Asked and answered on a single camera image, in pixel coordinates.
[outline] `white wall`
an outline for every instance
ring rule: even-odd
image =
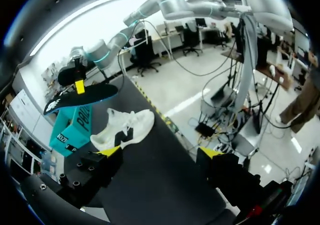
[[[60,31],[58,31],[44,46],[36,53],[29,65],[21,69],[21,76],[30,93],[38,105],[44,109],[46,101],[44,98],[47,89],[46,84],[41,78],[41,74],[46,68],[55,61],[61,61],[67,57],[72,47],[85,46],[99,39],[104,39],[106,43],[126,25],[123,19],[136,10],[146,0],[114,0],[96,7],[85,14],[77,17]],[[180,19],[182,24],[192,18]],[[159,11],[146,19],[154,26],[163,24],[164,17]],[[211,18],[205,18],[209,25],[215,22],[217,27],[224,30],[226,20],[217,21]],[[239,19],[230,18],[235,25]],[[152,26],[146,23],[146,29],[152,35],[155,33]],[[116,60],[112,63],[109,71],[116,73],[120,69]]]

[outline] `office chair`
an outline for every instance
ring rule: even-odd
[[[141,77],[144,77],[144,72],[147,69],[154,69],[157,73],[159,72],[155,67],[152,65],[159,65],[161,66],[161,63],[159,62],[151,62],[155,58],[154,54],[154,48],[152,44],[151,36],[148,36],[147,38],[148,42],[143,42],[139,46],[136,46],[135,49],[135,55],[136,55],[136,63],[138,65],[138,73],[140,72]],[[134,45],[138,45],[141,43],[141,40],[137,40],[134,42]]]
[[[205,32],[205,42],[214,45],[214,48],[216,48],[216,46],[222,46],[222,49],[224,50],[227,46],[226,43],[228,42],[228,39],[226,32],[221,33],[219,30]]]
[[[189,25],[186,23],[186,29],[183,30],[183,46],[184,49],[182,50],[183,55],[187,56],[190,52],[195,52],[197,56],[199,57],[198,51],[203,51],[201,49],[195,48],[197,45],[200,44],[199,39],[199,28],[196,27],[196,31],[191,31]]]

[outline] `person's leg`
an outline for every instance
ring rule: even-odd
[[[309,122],[315,114],[317,114],[318,108],[320,105],[320,91],[315,94],[313,101],[307,107],[307,109],[301,113],[295,120],[291,123],[291,130],[294,133],[297,133],[302,129],[305,123]]]
[[[314,101],[314,97],[319,93],[312,80],[308,78],[301,90],[301,93],[291,104],[280,114],[281,122],[289,123],[297,115],[303,113]]]

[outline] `black table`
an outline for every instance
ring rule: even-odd
[[[121,87],[122,77],[111,84]],[[206,225],[226,207],[209,187],[186,150],[135,85],[126,77],[120,93],[92,107],[92,133],[108,122],[107,108],[121,112],[150,109],[154,127],[138,144],[123,150],[123,165],[98,199],[117,225]],[[96,151],[88,143],[64,160],[65,172],[76,167],[81,154]]]

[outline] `floor marking tape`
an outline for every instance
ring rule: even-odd
[[[165,122],[165,124],[171,129],[171,131],[175,134],[177,132],[179,132],[178,127],[175,125],[175,123],[169,118],[169,117],[165,117],[160,110],[153,105],[153,103],[151,102],[150,98],[148,98],[148,96],[146,95],[146,93],[143,91],[143,89],[138,85],[138,83],[135,81],[134,82],[135,86],[139,89],[139,91],[141,92],[141,94],[144,96],[144,98],[147,100],[147,102],[155,109],[156,113],[159,114],[159,116],[161,117],[161,119]]]

